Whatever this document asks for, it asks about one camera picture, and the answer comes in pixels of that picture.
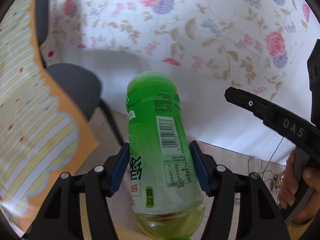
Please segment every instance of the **nutrition facts table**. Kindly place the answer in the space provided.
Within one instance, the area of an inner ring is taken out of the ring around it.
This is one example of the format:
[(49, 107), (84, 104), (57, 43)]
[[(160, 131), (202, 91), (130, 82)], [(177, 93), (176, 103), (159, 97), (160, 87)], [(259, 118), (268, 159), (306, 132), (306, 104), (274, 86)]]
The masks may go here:
[(179, 188), (192, 182), (187, 162), (165, 163), (163, 166), (167, 187)]

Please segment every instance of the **white lettering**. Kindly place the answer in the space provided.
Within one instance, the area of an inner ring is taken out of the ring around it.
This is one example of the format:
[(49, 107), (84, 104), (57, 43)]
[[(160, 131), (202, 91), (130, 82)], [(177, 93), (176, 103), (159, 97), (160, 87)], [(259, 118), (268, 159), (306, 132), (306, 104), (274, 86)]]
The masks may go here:
[(300, 128), (299, 133), (298, 133), (299, 138), (301, 138), (303, 136), (303, 132), (304, 132), (304, 129)]
[(288, 128), (289, 127), (289, 120), (288, 119), (284, 119), (283, 127), (284, 128)]
[(296, 133), (296, 124), (294, 123), (293, 126), (290, 128), (290, 132)]

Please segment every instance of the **chair seat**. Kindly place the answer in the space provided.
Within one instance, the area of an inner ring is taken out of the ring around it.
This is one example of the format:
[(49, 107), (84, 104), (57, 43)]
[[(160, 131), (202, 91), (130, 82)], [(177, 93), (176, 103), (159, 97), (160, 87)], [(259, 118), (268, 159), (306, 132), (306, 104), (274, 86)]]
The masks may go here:
[(72, 64), (54, 64), (45, 69), (90, 120), (100, 103), (101, 83), (90, 71)]

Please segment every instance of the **plastic bottle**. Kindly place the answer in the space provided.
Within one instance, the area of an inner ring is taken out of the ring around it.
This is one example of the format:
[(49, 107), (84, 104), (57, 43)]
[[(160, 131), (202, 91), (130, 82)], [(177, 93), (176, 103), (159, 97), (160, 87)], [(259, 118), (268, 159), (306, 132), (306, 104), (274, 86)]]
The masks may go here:
[(135, 217), (153, 239), (188, 239), (204, 204), (173, 81), (158, 72), (134, 77), (127, 88), (131, 193)]

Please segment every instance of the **orange border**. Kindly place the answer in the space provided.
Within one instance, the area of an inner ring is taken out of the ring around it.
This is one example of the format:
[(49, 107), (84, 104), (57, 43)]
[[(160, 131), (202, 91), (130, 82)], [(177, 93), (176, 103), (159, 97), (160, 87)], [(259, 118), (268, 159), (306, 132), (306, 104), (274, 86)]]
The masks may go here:
[(33, 60), (38, 65), (41, 78), (45, 79), (44, 85), (48, 85), (51, 88), (50, 95), (59, 98), (58, 111), (68, 113), (74, 119), (74, 121), (76, 121), (80, 132), (80, 138), (77, 151), (72, 160), (62, 169), (51, 171), (49, 173), (49, 180), (45, 189), (40, 194), (33, 197), (29, 197), (29, 207), (27, 212), (22, 216), (17, 216), (18, 227), (22, 229), (24, 232), (28, 230), (31, 223), (36, 218), (36, 215), (38, 214), (42, 203), (44, 202), (47, 194), (49, 193), (52, 186), (55, 184), (60, 174), (64, 171), (68, 171), (71, 175), (74, 175), (74, 173), (78, 170), (80, 165), (99, 145), (98, 141), (94, 138), (93, 133), (87, 124), (86, 118), (79, 110), (77, 105), (73, 102), (71, 98), (69, 98), (69, 96), (63, 91), (63, 89), (53, 80), (53, 78), (44, 70), (37, 41), (35, 24), (35, 6), (36, 0), (31, 0), (31, 6), (29, 8), (29, 13), (31, 14), (29, 27), (31, 29), (32, 37), (31, 45), (33, 46), (35, 52)]

